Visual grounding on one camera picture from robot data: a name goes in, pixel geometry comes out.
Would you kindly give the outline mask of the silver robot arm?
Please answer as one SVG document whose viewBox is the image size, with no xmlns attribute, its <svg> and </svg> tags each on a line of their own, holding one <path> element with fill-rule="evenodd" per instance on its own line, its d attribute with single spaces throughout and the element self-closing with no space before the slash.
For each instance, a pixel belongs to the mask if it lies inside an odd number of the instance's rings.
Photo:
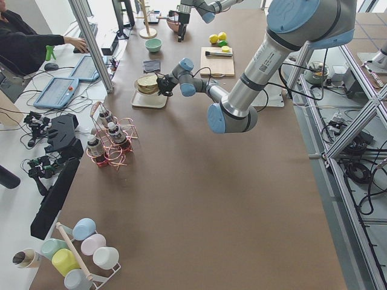
<svg viewBox="0 0 387 290">
<path fill-rule="evenodd" d="M 215 15 L 226 11 L 228 8 L 235 4 L 239 4 L 243 0 L 225 0 L 225 1 L 212 1 L 207 3 L 204 0 L 181 0 L 178 5 L 178 41 L 184 40 L 186 34 L 186 28 L 190 21 L 190 13 L 194 8 L 201 16 L 205 23 L 210 23 L 214 20 Z"/>
<path fill-rule="evenodd" d="M 213 100 L 207 121 L 214 133 L 247 132 L 258 120 L 252 102 L 287 56 L 307 42 L 317 49 L 347 44 L 353 39 L 355 19 L 355 1 L 273 1 L 264 41 L 230 92 L 213 80 L 196 79 L 192 61 L 183 58 L 157 78 L 159 93 L 169 96 L 176 86 L 185 97 L 205 93 Z"/>
</svg>

